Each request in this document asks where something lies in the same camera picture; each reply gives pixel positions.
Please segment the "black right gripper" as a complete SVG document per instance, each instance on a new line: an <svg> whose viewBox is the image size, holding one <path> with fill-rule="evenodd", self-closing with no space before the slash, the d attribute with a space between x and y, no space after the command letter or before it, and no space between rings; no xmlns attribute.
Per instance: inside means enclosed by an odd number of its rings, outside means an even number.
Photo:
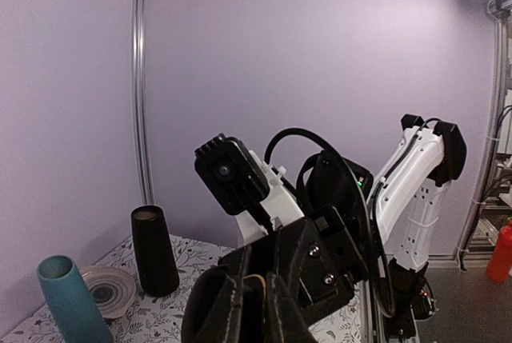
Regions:
<svg viewBox="0 0 512 343"><path fill-rule="evenodd" d="M342 216L324 205L218 260L229 273L282 278L302 319L312 325L347 305L366 264Z"/></svg>

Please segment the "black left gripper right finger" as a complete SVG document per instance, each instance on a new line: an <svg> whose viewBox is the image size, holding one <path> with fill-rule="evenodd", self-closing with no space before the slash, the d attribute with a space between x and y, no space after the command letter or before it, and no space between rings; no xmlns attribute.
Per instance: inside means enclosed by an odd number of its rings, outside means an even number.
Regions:
<svg viewBox="0 0 512 343"><path fill-rule="evenodd" d="M266 342L316 342L285 282L266 275Z"/></svg>

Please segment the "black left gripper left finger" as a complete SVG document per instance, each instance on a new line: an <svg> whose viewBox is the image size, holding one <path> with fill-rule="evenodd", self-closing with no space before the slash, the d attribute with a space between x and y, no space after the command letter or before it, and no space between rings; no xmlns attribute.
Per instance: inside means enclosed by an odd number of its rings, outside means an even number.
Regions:
<svg viewBox="0 0 512 343"><path fill-rule="evenodd" d="M182 319L182 342L238 342L242 323L242 280L215 266L195 282Z"/></svg>

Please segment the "black gold-trimmed earbud charging case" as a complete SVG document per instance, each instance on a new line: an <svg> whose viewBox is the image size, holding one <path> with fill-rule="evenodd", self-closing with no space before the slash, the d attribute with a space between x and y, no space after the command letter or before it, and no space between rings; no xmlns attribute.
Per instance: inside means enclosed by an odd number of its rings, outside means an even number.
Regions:
<svg viewBox="0 0 512 343"><path fill-rule="evenodd" d="M266 280L259 274L243 278L240 342L265 341Z"/></svg>

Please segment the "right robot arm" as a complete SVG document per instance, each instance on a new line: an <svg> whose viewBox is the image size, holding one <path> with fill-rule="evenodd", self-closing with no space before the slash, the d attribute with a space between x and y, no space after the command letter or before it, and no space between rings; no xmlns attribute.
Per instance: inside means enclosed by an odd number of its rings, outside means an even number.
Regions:
<svg viewBox="0 0 512 343"><path fill-rule="evenodd" d="M413 342L430 317L428 255L441 204L462 173L459 128L407 114L379 173L319 135L280 131L262 158L219 135L196 170L236 218L238 248L218 263L220 312L232 342L311 342L309 327L370 289L376 342Z"/></svg>

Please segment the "floral patterned table mat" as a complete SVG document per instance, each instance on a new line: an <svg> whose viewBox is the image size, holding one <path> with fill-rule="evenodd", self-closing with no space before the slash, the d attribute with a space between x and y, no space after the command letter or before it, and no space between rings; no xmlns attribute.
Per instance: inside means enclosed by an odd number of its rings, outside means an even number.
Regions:
<svg viewBox="0 0 512 343"><path fill-rule="evenodd" d="M170 238L180 286L169 296L150 297L138 289L123 317L108 321L116 342L180 342L186 302L198 276L231 251L206 241ZM310 327L319 342L365 342L359 293L348 305ZM44 305L1 338L2 342L62 342L62 335Z"/></svg>

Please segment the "dark brown tall vase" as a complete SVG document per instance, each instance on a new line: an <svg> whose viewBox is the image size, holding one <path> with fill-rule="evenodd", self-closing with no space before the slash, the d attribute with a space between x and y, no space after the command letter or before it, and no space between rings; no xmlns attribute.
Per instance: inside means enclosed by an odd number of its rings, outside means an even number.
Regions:
<svg viewBox="0 0 512 343"><path fill-rule="evenodd" d="M172 294L179 287L179 274L162 208L138 207L130 219L142 289L152 297Z"/></svg>

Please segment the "white swirl ceramic dish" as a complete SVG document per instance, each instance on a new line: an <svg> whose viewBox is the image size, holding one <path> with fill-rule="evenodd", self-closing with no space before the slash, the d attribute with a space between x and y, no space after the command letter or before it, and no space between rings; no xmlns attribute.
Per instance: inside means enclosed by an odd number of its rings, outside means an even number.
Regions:
<svg viewBox="0 0 512 343"><path fill-rule="evenodd" d="M137 292L134 278L126 271L108 266L87 266L79 270L104 319L123 317Z"/></svg>

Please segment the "teal cylindrical vase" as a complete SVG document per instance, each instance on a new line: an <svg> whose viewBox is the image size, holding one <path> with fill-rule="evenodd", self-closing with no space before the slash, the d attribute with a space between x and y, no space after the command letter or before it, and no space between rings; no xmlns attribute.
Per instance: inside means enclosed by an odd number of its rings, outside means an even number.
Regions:
<svg viewBox="0 0 512 343"><path fill-rule="evenodd" d="M43 297L65 342L112 342L75 262L63 255L45 258L36 269Z"/></svg>

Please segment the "red plastic bottle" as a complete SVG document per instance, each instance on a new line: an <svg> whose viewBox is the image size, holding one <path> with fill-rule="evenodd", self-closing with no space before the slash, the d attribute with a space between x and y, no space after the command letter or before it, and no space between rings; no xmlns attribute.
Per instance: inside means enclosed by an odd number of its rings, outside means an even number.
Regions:
<svg viewBox="0 0 512 343"><path fill-rule="evenodd" d="M504 283L511 271L511 221L502 227L494 252L486 267L486 276L494 282Z"/></svg>

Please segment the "right rear aluminium frame post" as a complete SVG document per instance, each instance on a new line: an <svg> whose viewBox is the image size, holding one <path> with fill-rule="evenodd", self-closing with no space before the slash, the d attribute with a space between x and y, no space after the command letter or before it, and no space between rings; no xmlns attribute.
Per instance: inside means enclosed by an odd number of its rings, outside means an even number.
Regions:
<svg viewBox="0 0 512 343"><path fill-rule="evenodd" d="M146 126L146 0L132 0L131 93L134 147L142 203L154 203L150 151Z"/></svg>

